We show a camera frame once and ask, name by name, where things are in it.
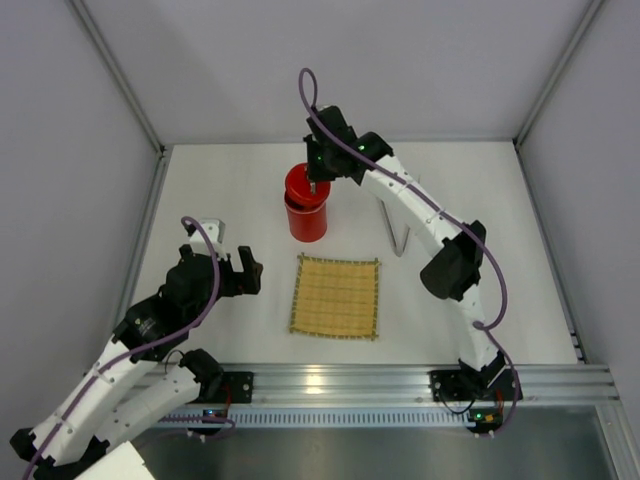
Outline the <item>red round lid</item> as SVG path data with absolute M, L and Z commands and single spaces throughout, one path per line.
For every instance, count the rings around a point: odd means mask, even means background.
M 330 182 L 312 183 L 308 179 L 306 163 L 295 165 L 285 177 L 285 193 L 293 203 L 305 208 L 323 204 L 330 191 Z

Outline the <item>red cylindrical container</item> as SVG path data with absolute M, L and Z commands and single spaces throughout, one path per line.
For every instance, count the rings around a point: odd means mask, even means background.
M 320 240 L 327 232 L 327 208 L 322 203 L 317 206 L 306 207 L 295 203 L 285 193 L 284 203 L 291 235 L 303 243 Z

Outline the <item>steel serving tongs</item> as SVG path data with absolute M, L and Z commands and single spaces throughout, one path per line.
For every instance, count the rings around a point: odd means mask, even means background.
M 391 249 L 398 258 L 401 258 L 406 251 L 411 229 L 419 228 L 422 225 L 420 212 L 424 203 L 412 190 L 412 187 L 417 187 L 420 191 L 419 179 L 407 177 L 406 183 L 402 185 L 391 180 L 381 180 L 375 184 L 375 188 L 372 190 L 381 210 Z M 392 210 L 400 215 L 400 219 L 404 223 L 404 230 L 400 236 L 397 236 L 394 230 Z

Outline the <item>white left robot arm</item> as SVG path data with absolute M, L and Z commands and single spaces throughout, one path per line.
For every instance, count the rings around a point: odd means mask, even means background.
M 131 306 L 94 367 L 42 423 L 17 430 L 10 439 L 27 461 L 24 478 L 73 479 L 132 441 L 176 408 L 192 403 L 229 402 L 239 383 L 204 349 L 186 351 L 159 381 L 132 398 L 127 393 L 188 339 L 213 300 L 256 295 L 262 265 L 248 246 L 242 263 L 199 254 L 188 245 L 156 294 Z

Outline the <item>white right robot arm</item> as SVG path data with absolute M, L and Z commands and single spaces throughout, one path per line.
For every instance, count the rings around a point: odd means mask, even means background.
M 461 222 L 428 200 L 392 147 L 374 132 L 357 136 L 338 107 L 311 107 L 307 124 L 309 181 L 350 178 L 397 210 L 429 256 L 419 274 L 422 285 L 458 310 L 459 381 L 474 392 L 488 389 L 505 368 L 505 358 L 477 328 L 485 320 L 479 288 L 488 257 L 484 225 Z

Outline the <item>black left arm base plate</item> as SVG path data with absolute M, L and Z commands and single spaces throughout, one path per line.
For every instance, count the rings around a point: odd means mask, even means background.
M 253 372 L 223 372 L 204 384 L 197 402 L 202 404 L 250 404 L 253 397 L 253 387 Z

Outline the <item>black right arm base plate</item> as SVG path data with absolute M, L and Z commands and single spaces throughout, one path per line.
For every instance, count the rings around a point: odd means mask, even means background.
M 473 369 L 438 369 L 429 372 L 432 396 L 435 401 L 470 402 L 523 398 L 520 387 L 515 387 L 512 372 L 502 369 L 497 374 L 480 373 Z

